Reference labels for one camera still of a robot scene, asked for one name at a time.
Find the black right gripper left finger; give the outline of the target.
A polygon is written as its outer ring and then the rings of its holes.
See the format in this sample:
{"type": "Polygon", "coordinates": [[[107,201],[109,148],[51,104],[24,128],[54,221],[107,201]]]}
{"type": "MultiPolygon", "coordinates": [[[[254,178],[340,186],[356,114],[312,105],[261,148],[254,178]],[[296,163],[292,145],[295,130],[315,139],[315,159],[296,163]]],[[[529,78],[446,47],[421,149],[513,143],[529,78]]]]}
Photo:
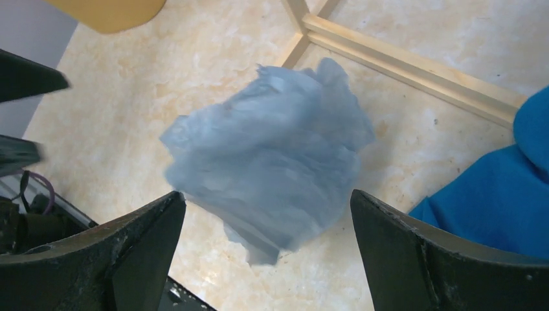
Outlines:
{"type": "Polygon", "coordinates": [[[185,211],[173,191],[77,235],[1,257],[1,309],[158,309],[185,211]]]}

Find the light blue plastic trash bag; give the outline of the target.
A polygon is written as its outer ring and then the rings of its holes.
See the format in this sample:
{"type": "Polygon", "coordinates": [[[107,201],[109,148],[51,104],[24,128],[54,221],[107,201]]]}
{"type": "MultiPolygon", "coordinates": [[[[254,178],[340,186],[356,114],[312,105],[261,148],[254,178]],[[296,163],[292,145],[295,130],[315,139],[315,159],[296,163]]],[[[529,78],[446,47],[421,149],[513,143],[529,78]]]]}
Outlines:
{"type": "Polygon", "coordinates": [[[160,140],[173,159],[167,182],[219,217],[250,265],[274,265],[339,221],[375,134],[336,61],[257,73],[160,140]]]}

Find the yellow plastic trash bin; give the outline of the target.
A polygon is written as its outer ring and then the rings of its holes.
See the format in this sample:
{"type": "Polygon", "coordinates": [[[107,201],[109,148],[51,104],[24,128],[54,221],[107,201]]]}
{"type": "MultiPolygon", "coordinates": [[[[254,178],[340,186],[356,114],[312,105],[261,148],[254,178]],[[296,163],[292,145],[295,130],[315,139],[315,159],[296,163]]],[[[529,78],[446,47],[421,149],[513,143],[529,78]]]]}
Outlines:
{"type": "Polygon", "coordinates": [[[46,0],[101,34],[114,34],[153,19],[166,0],[46,0]]]}

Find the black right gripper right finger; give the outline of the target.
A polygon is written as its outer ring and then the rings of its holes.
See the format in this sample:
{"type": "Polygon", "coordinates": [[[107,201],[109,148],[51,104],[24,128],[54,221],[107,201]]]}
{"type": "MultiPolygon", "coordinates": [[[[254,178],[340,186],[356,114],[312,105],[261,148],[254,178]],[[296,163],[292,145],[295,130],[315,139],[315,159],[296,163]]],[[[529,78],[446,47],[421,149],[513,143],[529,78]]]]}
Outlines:
{"type": "Polygon", "coordinates": [[[547,310],[548,261],[477,244],[362,191],[353,227],[376,310],[547,310]]]}

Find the blue t-shirt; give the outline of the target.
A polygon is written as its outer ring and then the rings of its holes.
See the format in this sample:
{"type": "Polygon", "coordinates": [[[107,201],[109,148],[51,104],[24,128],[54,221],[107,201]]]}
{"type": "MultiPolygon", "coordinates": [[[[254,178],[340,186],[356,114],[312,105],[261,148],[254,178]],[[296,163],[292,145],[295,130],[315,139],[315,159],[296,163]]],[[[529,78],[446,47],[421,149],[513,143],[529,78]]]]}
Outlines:
{"type": "Polygon", "coordinates": [[[548,88],[519,108],[513,137],[409,215],[485,246],[547,259],[548,88]]]}

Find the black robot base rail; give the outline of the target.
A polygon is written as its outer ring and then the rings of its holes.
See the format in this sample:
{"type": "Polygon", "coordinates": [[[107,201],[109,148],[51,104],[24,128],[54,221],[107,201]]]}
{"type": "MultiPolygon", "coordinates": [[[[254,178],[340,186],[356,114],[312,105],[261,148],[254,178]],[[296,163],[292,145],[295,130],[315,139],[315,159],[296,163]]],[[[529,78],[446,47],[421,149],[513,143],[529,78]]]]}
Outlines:
{"type": "Polygon", "coordinates": [[[167,276],[158,311],[216,311],[204,300],[167,276]]]}

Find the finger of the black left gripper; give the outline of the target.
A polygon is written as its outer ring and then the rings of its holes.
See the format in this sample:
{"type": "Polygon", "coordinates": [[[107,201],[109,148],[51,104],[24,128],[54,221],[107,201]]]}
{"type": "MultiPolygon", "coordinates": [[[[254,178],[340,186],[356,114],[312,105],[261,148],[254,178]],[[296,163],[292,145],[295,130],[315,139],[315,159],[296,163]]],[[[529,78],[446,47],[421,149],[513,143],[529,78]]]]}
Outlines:
{"type": "Polygon", "coordinates": [[[1,103],[67,88],[60,71],[1,49],[1,103]]]}
{"type": "Polygon", "coordinates": [[[39,163],[43,152],[38,143],[1,135],[1,177],[39,163]]]}

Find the wooden clothes rack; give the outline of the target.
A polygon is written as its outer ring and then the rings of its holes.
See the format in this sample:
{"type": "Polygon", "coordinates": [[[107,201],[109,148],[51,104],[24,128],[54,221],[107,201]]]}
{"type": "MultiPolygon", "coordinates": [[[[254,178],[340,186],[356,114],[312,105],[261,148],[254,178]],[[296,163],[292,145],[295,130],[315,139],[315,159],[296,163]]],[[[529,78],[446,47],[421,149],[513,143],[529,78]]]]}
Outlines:
{"type": "Polygon", "coordinates": [[[293,68],[314,43],[506,128],[512,127],[516,112],[527,99],[526,95],[329,21],[338,1],[321,1],[314,10],[305,1],[282,4],[296,33],[277,66],[293,68]]]}

